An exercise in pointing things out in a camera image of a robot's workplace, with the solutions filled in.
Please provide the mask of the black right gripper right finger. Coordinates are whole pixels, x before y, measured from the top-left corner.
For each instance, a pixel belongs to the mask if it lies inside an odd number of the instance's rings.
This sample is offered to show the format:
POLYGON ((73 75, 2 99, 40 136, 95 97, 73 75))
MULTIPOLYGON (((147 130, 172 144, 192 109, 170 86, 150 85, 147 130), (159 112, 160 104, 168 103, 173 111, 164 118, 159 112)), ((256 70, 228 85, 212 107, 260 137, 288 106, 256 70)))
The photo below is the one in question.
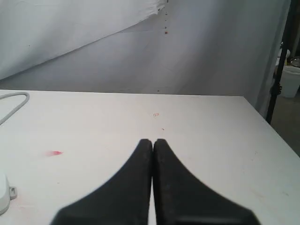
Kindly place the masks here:
POLYGON ((153 148, 158 225, 256 225, 255 214, 210 189, 177 158, 164 139, 153 148))

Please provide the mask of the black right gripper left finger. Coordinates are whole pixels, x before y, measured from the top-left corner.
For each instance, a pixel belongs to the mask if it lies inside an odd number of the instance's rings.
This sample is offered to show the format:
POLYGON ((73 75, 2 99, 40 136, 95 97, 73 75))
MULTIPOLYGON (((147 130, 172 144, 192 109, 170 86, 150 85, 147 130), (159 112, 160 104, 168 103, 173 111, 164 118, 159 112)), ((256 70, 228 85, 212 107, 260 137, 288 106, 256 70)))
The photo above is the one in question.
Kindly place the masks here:
POLYGON ((141 139, 126 163, 101 187, 55 215, 57 225, 146 225, 152 143, 141 139))

